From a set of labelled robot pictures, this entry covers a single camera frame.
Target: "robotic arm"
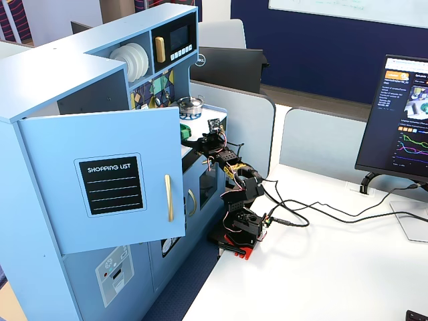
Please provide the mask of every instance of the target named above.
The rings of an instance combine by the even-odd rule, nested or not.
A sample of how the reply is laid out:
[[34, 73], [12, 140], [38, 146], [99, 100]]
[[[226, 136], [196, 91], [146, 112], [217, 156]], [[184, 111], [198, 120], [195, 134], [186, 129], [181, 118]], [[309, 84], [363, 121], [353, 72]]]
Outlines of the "robotic arm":
[[245, 207], [245, 203], [264, 194], [261, 185], [263, 178], [251, 165], [242, 162], [241, 157], [227, 147], [226, 135], [219, 119], [209, 120], [208, 125], [208, 134], [203, 134], [196, 141], [182, 140], [181, 144], [203, 154], [209, 167], [218, 163], [238, 187], [221, 195], [226, 210], [223, 226], [226, 230], [225, 239], [231, 245], [228, 249], [235, 248], [237, 253], [241, 253], [241, 257], [245, 256], [248, 259], [257, 241], [263, 237], [265, 217], [257, 216]]

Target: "whiteboard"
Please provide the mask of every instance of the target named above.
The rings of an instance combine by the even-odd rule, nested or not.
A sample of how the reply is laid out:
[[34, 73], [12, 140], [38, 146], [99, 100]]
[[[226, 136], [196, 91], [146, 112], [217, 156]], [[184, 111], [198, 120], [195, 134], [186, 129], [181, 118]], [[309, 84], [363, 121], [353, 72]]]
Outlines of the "whiteboard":
[[428, 28], [428, 0], [270, 0], [269, 8]]

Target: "colorful tile backsplash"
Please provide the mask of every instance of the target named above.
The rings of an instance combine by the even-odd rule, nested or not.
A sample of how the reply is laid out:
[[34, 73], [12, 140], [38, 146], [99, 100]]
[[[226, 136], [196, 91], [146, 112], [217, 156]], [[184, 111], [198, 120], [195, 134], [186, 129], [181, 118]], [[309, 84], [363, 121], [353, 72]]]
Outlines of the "colorful tile backsplash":
[[[160, 106], [155, 104], [155, 97], [159, 98]], [[145, 104], [148, 108], [167, 107], [174, 100], [174, 70], [167, 70], [131, 91], [132, 109], [141, 109]]]

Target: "silver pot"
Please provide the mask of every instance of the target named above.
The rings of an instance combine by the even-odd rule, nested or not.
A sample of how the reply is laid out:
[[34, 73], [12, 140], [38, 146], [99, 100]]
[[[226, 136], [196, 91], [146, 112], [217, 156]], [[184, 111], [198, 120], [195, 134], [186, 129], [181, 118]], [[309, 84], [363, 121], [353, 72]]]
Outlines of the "silver pot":
[[177, 100], [177, 105], [180, 107], [180, 114], [184, 115], [198, 115], [202, 113], [203, 96], [183, 97]]

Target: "dell monitor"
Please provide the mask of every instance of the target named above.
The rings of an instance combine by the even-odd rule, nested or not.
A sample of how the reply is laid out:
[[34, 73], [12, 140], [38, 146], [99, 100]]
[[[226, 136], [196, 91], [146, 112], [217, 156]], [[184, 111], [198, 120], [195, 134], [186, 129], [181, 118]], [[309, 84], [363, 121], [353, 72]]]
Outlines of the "dell monitor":
[[260, 93], [261, 49], [199, 47], [190, 78], [246, 92]]
[[[428, 182], [428, 60], [387, 56], [355, 169]], [[424, 218], [421, 202], [391, 202]], [[428, 224], [397, 214], [407, 237], [428, 241]]]

